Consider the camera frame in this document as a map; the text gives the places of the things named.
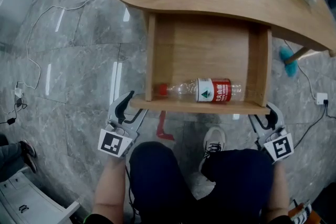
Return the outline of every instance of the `white cable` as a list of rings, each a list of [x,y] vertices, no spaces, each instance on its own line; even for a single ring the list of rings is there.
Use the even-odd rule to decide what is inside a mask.
[[[33,87],[33,86],[29,86],[29,85],[27,85],[24,81],[18,81],[17,84],[24,84],[25,86],[27,86],[27,87],[29,87],[29,88],[32,88],[32,89],[36,90],[36,88],[37,88],[37,86],[38,86],[38,83],[39,83],[39,81],[40,81],[40,78],[41,78],[41,66],[40,66],[37,62],[35,62],[34,60],[32,60],[32,59],[29,57],[29,54],[28,54],[28,44],[29,44],[30,37],[31,37],[31,35],[32,35],[33,29],[34,29],[34,27],[36,26],[38,20],[40,20],[40,18],[42,17],[42,15],[43,15],[44,13],[46,13],[47,11],[49,11],[49,10],[50,10],[51,8],[53,8],[53,7],[55,7],[55,8],[61,8],[61,9],[64,9],[64,10],[74,10],[74,9],[79,9],[79,8],[84,7],[89,1],[92,1],[92,0],[87,0],[87,1],[84,2],[84,4],[80,5],[79,7],[75,7],[75,8],[64,8],[64,7],[59,7],[59,6],[55,6],[55,5],[53,5],[53,6],[51,6],[50,8],[48,8],[46,11],[44,11],[43,13],[41,13],[41,15],[37,18],[36,22],[33,24],[32,29],[30,30],[30,33],[29,33],[29,36],[28,36],[28,40],[27,40],[27,44],[26,44],[27,58],[28,58],[28,60],[29,60],[29,61],[32,61],[32,62],[33,62],[34,64],[36,64],[37,67],[38,67],[38,79],[37,79],[36,85],[35,85],[35,87]],[[10,111],[10,112],[7,113],[7,112],[4,111],[4,108],[3,108],[3,106],[2,106],[1,104],[0,104],[0,106],[1,106],[2,111],[3,111],[5,114],[7,114],[7,115],[10,114],[10,113],[12,113],[12,112],[14,112],[14,109],[13,109],[12,111]]]
[[[285,42],[286,45],[290,48],[290,50],[294,53],[293,49],[289,46],[289,44],[287,43],[287,41],[284,40],[284,42]],[[314,94],[313,94],[313,89],[312,89],[312,87],[311,87],[310,79],[308,78],[307,74],[306,74],[306,73],[302,70],[302,68],[300,67],[300,65],[299,65],[299,61],[298,61],[298,67],[299,67],[299,69],[301,70],[301,72],[302,72],[302,73],[306,76],[306,78],[308,79],[311,96],[313,97],[314,100],[316,100],[316,97],[315,97]]]

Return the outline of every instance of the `white sneaker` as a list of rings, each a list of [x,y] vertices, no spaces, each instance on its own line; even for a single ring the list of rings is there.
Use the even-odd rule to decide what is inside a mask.
[[[220,127],[211,127],[209,131],[207,131],[204,141],[204,157],[199,164],[199,172],[201,172],[203,164],[206,159],[210,157],[210,153],[223,151],[225,146],[225,133],[224,130]]]

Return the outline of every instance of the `red object on floor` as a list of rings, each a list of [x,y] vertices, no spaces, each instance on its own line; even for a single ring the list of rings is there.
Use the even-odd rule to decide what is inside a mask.
[[[156,130],[156,135],[159,138],[174,141],[175,139],[174,139],[174,137],[173,137],[172,134],[166,134],[166,133],[164,133],[163,124],[164,124],[165,118],[166,118],[166,112],[165,111],[161,111],[161,113],[160,113],[160,121],[159,121],[159,124],[157,125],[158,127],[157,127],[157,130]]]

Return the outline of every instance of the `wooden desk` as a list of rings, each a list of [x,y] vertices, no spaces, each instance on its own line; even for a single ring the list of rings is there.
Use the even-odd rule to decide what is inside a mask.
[[[135,107],[265,114],[272,36],[313,50],[336,50],[336,27],[324,0],[314,6],[304,0],[121,1],[143,10],[148,26],[146,94],[132,100]],[[152,94],[155,84],[197,77],[239,80],[245,101],[180,103]]]

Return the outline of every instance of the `bottle cap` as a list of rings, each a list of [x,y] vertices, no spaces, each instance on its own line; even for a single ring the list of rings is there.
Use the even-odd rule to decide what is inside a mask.
[[[159,94],[160,95],[167,95],[167,89],[168,89],[168,85],[167,84],[161,84],[159,87]]]

